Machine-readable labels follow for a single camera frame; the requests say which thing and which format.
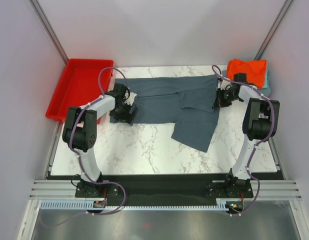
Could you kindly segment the dark blue-grey t-shirt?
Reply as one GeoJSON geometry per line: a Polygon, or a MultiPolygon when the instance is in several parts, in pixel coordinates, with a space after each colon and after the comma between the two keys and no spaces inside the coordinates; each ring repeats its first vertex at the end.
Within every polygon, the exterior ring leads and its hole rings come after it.
{"type": "Polygon", "coordinates": [[[139,108],[135,124],[173,123],[172,139],[208,151],[219,120],[216,76],[129,78],[127,83],[139,108]]]}

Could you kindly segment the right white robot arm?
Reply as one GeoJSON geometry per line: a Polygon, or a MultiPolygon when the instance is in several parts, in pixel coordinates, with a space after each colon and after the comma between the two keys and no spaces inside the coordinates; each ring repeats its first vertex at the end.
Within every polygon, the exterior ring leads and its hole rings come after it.
{"type": "Polygon", "coordinates": [[[224,193],[229,197],[239,194],[241,185],[251,179],[250,168],[260,150],[259,145],[276,134],[280,111],[280,102],[264,96],[241,72],[234,75],[225,89],[217,88],[213,107],[229,107],[236,100],[246,104],[242,122],[244,141],[239,157],[228,173],[228,181],[223,184],[224,193]]]}

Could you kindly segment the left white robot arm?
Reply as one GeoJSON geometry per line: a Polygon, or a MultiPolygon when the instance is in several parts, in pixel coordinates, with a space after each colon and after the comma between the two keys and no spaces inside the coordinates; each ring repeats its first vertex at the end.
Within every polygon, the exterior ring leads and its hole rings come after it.
{"type": "Polygon", "coordinates": [[[102,195],[105,189],[94,153],[98,120],[108,113],[116,121],[133,125],[139,110],[134,105],[136,97],[127,86],[116,83],[113,90],[102,91],[95,100],[79,107],[71,106],[67,111],[62,140],[77,157],[81,179],[89,182],[86,189],[94,197],[102,195]]]}

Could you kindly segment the folded orange t-shirt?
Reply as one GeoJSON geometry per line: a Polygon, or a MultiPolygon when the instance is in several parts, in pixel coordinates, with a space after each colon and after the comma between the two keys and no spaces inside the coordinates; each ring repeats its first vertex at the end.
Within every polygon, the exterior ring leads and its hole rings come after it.
{"type": "Polygon", "coordinates": [[[259,89],[264,85],[264,77],[267,66],[267,60],[243,61],[240,59],[230,60],[227,64],[226,76],[234,80],[234,75],[238,73],[246,74],[246,81],[255,84],[259,89]]]}

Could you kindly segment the folded grey-blue t-shirt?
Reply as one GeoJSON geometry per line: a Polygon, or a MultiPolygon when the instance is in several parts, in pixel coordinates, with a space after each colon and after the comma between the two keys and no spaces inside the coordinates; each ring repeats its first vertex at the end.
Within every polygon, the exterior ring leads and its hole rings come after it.
{"type": "Polygon", "coordinates": [[[270,97],[271,95],[271,88],[268,84],[266,88],[258,88],[258,91],[263,94],[265,97],[270,97]]]}

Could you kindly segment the folded teal t-shirt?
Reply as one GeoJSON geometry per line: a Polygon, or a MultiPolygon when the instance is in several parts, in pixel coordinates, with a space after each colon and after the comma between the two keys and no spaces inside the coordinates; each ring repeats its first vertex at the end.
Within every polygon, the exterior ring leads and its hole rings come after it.
{"type": "Polygon", "coordinates": [[[269,71],[268,69],[266,69],[265,74],[264,74],[263,86],[260,89],[267,89],[269,87],[268,75],[269,75],[269,71]]]}

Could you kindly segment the red plastic tray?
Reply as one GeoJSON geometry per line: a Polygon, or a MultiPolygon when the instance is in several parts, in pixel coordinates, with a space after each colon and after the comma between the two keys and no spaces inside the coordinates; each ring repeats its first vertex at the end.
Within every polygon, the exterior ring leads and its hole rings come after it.
{"type": "Polygon", "coordinates": [[[111,59],[71,58],[59,79],[45,116],[56,122],[64,122],[69,107],[79,107],[92,102],[102,92],[108,91],[112,69],[106,69],[98,80],[101,70],[113,67],[111,59]]]}

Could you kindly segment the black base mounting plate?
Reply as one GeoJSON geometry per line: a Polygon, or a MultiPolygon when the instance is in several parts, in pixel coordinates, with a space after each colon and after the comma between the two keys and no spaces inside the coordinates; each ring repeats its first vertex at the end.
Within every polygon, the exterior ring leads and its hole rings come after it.
{"type": "Polygon", "coordinates": [[[213,206],[217,199],[251,199],[250,181],[230,184],[228,174],[104,175],[100,184],[80,180],[77,198],[101,198],[109,206],[126,207],[213,206]]]}

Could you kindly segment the aluminium extrusion rail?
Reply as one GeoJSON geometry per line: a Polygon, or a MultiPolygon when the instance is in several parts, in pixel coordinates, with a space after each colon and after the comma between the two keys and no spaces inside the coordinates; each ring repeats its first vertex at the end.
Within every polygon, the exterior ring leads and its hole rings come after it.
{"type": "MultiPolygon", "coordinates": [[[[72,200],[76,188],[67,180],[36,180],[30,192],[31,199],[72,200]]],[[[258,200],[300,201],[301,193],[293,180],[261,180],[258,200]]]]}

